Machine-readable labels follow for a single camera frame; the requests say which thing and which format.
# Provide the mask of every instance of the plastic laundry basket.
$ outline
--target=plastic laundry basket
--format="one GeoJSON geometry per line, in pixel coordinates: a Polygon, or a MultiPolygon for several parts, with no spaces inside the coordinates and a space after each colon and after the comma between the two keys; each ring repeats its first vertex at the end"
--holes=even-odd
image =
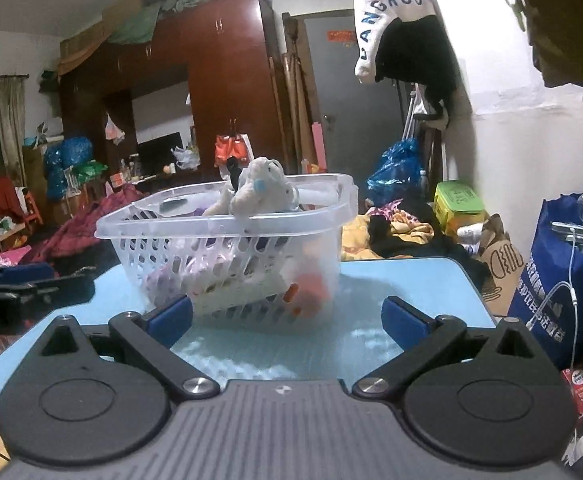
{"type": "Polygon", "coordinates": [[[290,176],[305,210],[200,216],[224,182],[158,192],[98,220],[148,308],[188,296],[195,322],[252,330],[306,330],[332,315],[342,225],[358,209],[351,176],[290,176]],[[186,204],[163,217],[160,205],[186,204]]]}

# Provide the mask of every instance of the metal screw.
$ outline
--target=metal screw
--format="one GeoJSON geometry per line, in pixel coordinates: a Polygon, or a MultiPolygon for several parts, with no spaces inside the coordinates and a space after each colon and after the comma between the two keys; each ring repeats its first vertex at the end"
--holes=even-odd
{"type": "Polygon", "coordinates": [[[366,394],[381,394],[389,389],[389,383],[380,377],[365,377],[357,384],[366,394]]]}
{"type": "Polygon", "coordinates": [[[204,395],[214,389],[214,384],[206,377],[194,377],[193,379],[187,379],[182,384],[182,389],[188,394],[204,395]]]}

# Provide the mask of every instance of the white plush toy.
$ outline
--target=white plush toy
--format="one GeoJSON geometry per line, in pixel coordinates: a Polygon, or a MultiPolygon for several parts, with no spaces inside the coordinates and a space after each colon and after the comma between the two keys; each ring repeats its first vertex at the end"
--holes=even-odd
{"type": "Polygon", "coordinates": [[[293,211],[298,206],[298,189],[287,179],[281,164],[277,160],[260,156],[242,170],[238,190],[233,193],[231,183],[226,183],[220,200],[204,214],[253,216],[293,211]]]}

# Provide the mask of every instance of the white cable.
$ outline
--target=white cable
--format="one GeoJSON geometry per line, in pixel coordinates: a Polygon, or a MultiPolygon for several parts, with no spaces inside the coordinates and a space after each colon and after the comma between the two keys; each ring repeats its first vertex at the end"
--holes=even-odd
{"type": "Polygon", "coordinates": [[[572,253],[569,257],[569,294],[572,297],[572,304],[574,305],[574,345],[572,346],[572,360],[570,368],[574,369],[574,360],[575,360],[575,342],[578,338],[578,300],[575,296],[575,289],[574,283],[571,280],[571,269],[574,266],[574,253],[575,253],[575,230],[572,227],[572,253]]]}
{"type": "Polygon", "coordinates": [[[569,289],[569,295],[571,296],[571,300],[572,300],[572,305],[574,306],[574,343],[572,345],[572,357],[571,357],[571,366],[570,368],[573,370],[574,369],[574,361],[575,361],[575,344],[576,341],[578,340],[578,300],[575,296],[575,289],[574,289],[574,284],[572,283],[572,267],[574,266],[574,253],[575,253],[575,230],[572,227],[571,228],[571,234],[572,234],[572,251],[571,251],[571,256],[569,257],[569,270],[568,270],[568,282],[558,282],[556,283],[556,285],[554,285],[552,287],[552,289],[549,291],[548,295],[545,296],[545,298],[542,300],[542,302],[540,303],[540,306],[538,307],[538,310],[534,313],[533,316],[531,316],[531,319],[527,322],[527,329],[532,330],[534,328],[534,325],[536,324],[536,320],[540,319],[542,317],[542,311],[545,309],[546,304],[549,303],[550,298],[556,293],[556,291],[562,287],[565,286],[566,288],[569,289]]]}
{"type": "Polygon", "coordinates": [[[558,282],[558,283],[556,283],[556,285],[554,285],[552,287],[552,289],[549,291],[549,293],[545,296],[545,298],[540,303],[540,306],[538,307],[538,310],[536,311],[536,313],[533,316],[531,316],[531,319],[527,322],[527,328],[529,330],[531,330],[534,327],[534,325],[536,324],[536,320],[540,319],[542,317],[542,311],[545,309],[545,305],[549,303],[549,300],[551,299],[551,297],[556,293],[556,291],[561,286],[565,286],[566,288],[569,288],[569,282],[558,282]]]}

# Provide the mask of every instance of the blue plastic bag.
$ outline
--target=blue plastic bag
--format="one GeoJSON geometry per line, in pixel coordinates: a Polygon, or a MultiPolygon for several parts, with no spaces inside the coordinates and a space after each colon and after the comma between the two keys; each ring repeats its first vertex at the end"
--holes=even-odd
{"type": "Polygon", "coordinates": [[[60,142],[56,142],[55,144],[50,144],[47,146],[47,151],[45,152],[45,156],[43,158],[45,164],[45,170],[51,171],[53,167],[57,166],[60,167],[62,164],[62,155],[60,155],[60,142]]]}
{"type": "Polygon", "coordinates": [[[65,173],[60,166],[55,166],[47,171],[47,198],[53,201],[62,200],[65,192],[65,173]]]}
{"type": "Polygon", "coordinates": [[[60,146],[62,167],[78,166],[94,158],[94,146],[86,137],[71,137],[65,139],[60,146]]]}
{"type": "MultiPolygon", "coordinates": [[[[552,222],[583,224],[579,216],[579,194],[561,195],[543,201],[531,256],[509,307],[509,316],[527,322],[537,311],[545,295],[558,282],[569,280],[569,257],[572,245],[562,241],[551,229],[552,222]]],[[[572,283],[578,300],[578,338],[575,360],[583,358],[583,254],[576,248],[572,283]]],[[[574,309],[566,287],[559,288],[542,311],[532,330],[559,370],[570,365],[574,343],[574,309]]]]}
{"type": "Polygon", "coordinates": [[[379,168],[367,179],[367,196],[383,206],[419,190],[421,169],[417,140],[399,140],[380,156],[379,168]]]}

